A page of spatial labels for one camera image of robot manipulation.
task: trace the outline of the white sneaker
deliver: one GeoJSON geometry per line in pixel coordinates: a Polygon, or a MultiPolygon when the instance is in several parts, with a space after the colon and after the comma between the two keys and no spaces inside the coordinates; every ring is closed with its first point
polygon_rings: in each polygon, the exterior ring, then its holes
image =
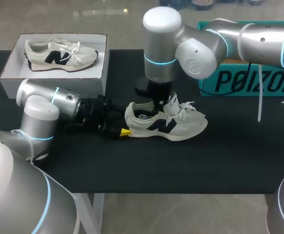
{"type": "Polygon", "coordinates": [[[162,136],[172,141],[186,140],[201,133],[207,126],[205,115],[196,111],[192,102],[179,104],[176,94],[164,105],[163,112],[152,116],[153,102],[131,102],[125,112],[131,137],[162,136]]]}
{"type": "Polygon", "coordinates": [[[98,57],[98,51],[81,46],[80,42],[51,39],[48,42],[25,42],[25,55],[32,71],[62,69],[76,72],[89,68],[98,57]]]}

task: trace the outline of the white shoelace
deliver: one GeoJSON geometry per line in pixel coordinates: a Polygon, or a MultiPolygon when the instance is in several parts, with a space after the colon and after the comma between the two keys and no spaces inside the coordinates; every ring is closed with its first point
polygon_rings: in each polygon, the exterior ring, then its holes
{"type": "Polygon", "coordinates": [[[262,102],[263,102],[262,65],[259,65],[259,84],[260,84],[260,94],[259,94],[258,122],[260,122],[260,121],[261,121],[261,114],[262,114],[262,102]]]}
{"type": "Polygon", "coordinates": [[[193,107],[191,105],[191,103],[194,103],[194,101],[188,101],[188,102],[179,104],[179,107],[180,107],[179,111],[176,114],[174,114],[173,116],[169,116],[168,118],[178,118],[178,119],[184,120],[184,118],[185,118],[184,113],[185,113],[186,109],[196,111],[196,108],[193,107]]]}
{"type": "Polygon", "coordinates": [[[80,48],[80,41],[78,41],[77,43],[70,43],[67,40],[62,40],[62,42],[64,43],[64,45],[60,45],[60,44],[57,44],[57,45],[60,47],[61,51],[68,53],[69,56],[67,58],[61,59],[60,61],[67,60],[71,57],[72,58],[71,62],[73,63],[81,62],[81,59],[77,56],[78,55],[77,53],[80,48]]]}

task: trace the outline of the shoe box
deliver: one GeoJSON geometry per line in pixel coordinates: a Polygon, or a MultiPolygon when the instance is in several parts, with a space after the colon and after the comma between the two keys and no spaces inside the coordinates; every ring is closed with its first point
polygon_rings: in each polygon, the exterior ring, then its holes
{"type": "Polygon", "coordinates": [[[9,98],[16,98],[17,90],[24,79],[38,79],[45,85],[58,86],[80,94],[81,98],[94,98],[98,94],[105,95],[109,48],[105,34],[22,34],[17,40],[0,76],[9,98]],[[51,38],[78,42],[98,51],[97,61],[88,69],[76,72],[51,70],[35,72],[29,68],[25,56],[25,41],[46,42],[51,38]]]}

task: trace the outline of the black table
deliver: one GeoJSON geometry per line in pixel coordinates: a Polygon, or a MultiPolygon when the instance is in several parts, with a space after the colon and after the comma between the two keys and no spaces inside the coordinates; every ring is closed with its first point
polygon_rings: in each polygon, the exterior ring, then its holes
{"type": "MultiPolygon", "coordinates": [[[[9,51],[0,51],[0,73],[9,51]]],[[[112,50],[106,96],[119,104],[144,74],[142,50],[112,50]]],[[[202,97],[181,70],[179,101],[195,101],[208,126],[183,141],[57,134],[39,167],[73,193],[274,193],[284,177],[284,97],[202,97]]],[[[0,84],[0,130],[19,128],[22,110],[0,84]]]]}

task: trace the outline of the shoe heel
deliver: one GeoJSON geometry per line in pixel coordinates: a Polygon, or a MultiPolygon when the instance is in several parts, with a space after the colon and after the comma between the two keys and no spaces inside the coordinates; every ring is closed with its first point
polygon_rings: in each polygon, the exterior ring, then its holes
{"type": "Polygon", "coordinates": [[[31,70],[37,72],[37,71],[50,70],[50,68],[42,64],[31,63],[31,70]]]}

